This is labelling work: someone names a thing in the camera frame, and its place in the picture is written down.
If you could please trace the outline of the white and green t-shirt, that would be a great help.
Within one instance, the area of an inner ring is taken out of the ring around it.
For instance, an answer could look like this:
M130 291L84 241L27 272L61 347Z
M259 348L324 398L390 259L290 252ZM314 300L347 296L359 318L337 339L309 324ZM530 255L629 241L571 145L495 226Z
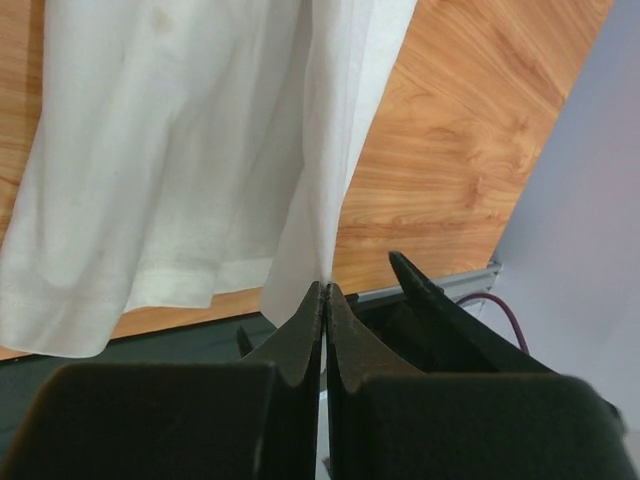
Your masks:
M99 354L125 312L328 281L411 1L49 1L1 247L1 343Z

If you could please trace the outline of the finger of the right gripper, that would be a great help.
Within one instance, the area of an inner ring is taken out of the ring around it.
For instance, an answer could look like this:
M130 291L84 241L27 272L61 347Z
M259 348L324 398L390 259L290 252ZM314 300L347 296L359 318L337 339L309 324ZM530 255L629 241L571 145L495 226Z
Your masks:
M410 309L425 329L428 372L553 372L458 306L402 253L390 252L389 260Z

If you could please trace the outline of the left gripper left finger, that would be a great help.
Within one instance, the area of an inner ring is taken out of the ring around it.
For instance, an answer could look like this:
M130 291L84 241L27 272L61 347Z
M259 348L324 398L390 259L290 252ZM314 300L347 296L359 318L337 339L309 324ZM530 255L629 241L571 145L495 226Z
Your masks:
M36 395L5 479L311 479L323 289L227 364L76 364Z

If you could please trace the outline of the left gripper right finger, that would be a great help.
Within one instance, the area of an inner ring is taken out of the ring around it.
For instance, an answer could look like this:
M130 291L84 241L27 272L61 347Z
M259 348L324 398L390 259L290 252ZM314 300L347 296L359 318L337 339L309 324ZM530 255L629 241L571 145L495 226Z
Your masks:
M621 479L615 416L554 373L424 373L326 294L335 479Z

